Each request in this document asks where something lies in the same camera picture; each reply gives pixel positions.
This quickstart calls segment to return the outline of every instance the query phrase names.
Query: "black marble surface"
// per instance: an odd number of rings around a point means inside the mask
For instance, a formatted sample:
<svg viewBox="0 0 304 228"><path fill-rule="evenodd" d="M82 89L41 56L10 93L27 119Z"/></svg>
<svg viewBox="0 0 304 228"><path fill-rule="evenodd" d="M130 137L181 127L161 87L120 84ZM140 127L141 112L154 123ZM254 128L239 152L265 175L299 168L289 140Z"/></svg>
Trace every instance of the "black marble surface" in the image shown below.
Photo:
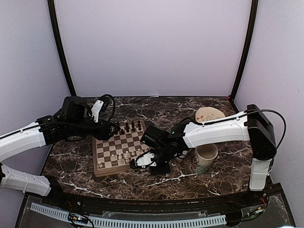
<svg viewBox="0 0 304 228"><path fill-rule="evenodd" d="M114 121L143 119L168 129L181 119L192 116L201 107L214 107L226 116L234 111L225 97L119 97ZM122 200L181 200L226 195L248 189L252 150L248 142L217 143L218 157L208 173L191 170L194 153L182 161L171 162L171 173L152 176L148 171L127 171L95 177L92 138L54 145L43 175L55 176L65 192Z"/></svg>

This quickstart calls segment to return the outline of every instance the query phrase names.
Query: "marble tabletop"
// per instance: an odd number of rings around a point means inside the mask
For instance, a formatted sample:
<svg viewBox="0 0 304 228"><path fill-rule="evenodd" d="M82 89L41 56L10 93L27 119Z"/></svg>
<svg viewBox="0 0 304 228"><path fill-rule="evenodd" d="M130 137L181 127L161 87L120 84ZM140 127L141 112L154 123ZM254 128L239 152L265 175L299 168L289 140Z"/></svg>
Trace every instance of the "marble tabletop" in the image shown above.
<svg viewBox="0 0 304 228"><path fill-rule="evenodd" d="M200 107L217 108L226 116L234 114L225 97L118 97L115 101L115 122L143 119L146 126L154 124L162 129L184 117L194 117ZM250 143L223 142L216 146L218 157L206 174L193 173L194 152L190 152L186 159L171 162L167 176L135 170L97 178L92 138L87 137L80 142L56 143L42 174L56 177L68 193L121 200L181 200L246 191L252 159Z"/></svg>

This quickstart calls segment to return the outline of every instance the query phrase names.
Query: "white wall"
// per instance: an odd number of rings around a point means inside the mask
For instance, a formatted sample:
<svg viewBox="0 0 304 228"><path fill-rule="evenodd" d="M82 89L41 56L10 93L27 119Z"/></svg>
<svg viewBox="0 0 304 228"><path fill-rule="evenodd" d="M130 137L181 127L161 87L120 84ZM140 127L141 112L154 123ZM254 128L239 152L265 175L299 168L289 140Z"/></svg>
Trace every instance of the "white wall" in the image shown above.
<svg viewBox="0 0 304 228"><path fill-rule="evenodd" d="M47 1L0 1L0 135L54 114L69 95L56 50ZM4 161L39 174L49 148ZM15 226L23 193L0 189L0 227Z"/></svg>
<svg viewBox="0 0 304 228"><path fill-rule="evenodd" d="M80 96L230 94L251 0L57 0Z"/></svg>
<svg viewBox="0 0 304 228"><path fill-rule="evenodd" d="M259 1L244 76L236 104L255 103L280 112L287 134L275 157L274 182L281 182L297 226L304 227L304 1ZM282 122L274 123L276 139Z"/></svg>

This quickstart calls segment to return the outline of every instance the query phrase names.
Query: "cup rim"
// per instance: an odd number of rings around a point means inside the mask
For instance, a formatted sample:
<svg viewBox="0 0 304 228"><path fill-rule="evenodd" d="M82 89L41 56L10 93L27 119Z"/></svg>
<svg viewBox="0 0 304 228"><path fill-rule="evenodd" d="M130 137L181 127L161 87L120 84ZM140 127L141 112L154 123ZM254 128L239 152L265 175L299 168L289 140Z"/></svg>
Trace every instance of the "cup rim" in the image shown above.
<svg viewBox="0 0 304 228"><path fill-rule="evenodd" d="M200 146L198 146L198 147L195 148L195 153L196 153L201 159L204 159L204 160L207 160L207 161L210 161L210 160L215 159L215 158L217 157L217 155L219 154L218 147L217 147L214 143L205 144L205 145L201 145L201 146L206 146L206 145L212 145L212 146L214 146L214 147L216 148L216 154L215 154L214 157L212 157L212 158L203 158L202 156L200 156L199 153L197 152L197 148L200 147Z"/></svg>

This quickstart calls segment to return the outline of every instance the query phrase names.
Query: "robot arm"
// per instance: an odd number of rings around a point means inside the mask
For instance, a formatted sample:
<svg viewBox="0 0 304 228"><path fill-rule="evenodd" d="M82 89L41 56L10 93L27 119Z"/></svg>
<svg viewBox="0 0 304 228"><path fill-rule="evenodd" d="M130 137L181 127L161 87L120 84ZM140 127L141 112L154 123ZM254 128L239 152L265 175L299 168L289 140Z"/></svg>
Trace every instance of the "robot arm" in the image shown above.
<svg viewBox="0 0 304 228"><path fill-rule="evenodd" d="M185 120L174 125L170 132L149 126L141 141L152 147L132 161L133 168L150 167L152 173L170 172L169 160L182 152L200 145L226 141L250 141L253 161L249 188L263 190L271 160L276 154L274 129L270 121L256 105L225 118L198 123Z"/></svg>
<svg viewBox="0 0 304 228"><path fill-rule="evenodd" d="M68 140L73 136L92 135L99 140L108 140L120 130L110 119L99 120L99 113L106 110L110 98L110 95L100 97L91 108L84 98L66 97L62 108L54 116L42 117L26 127L1 136L0 187L48 195L54 182L52 177L20 172L1 162L29 149Z"/></svg>

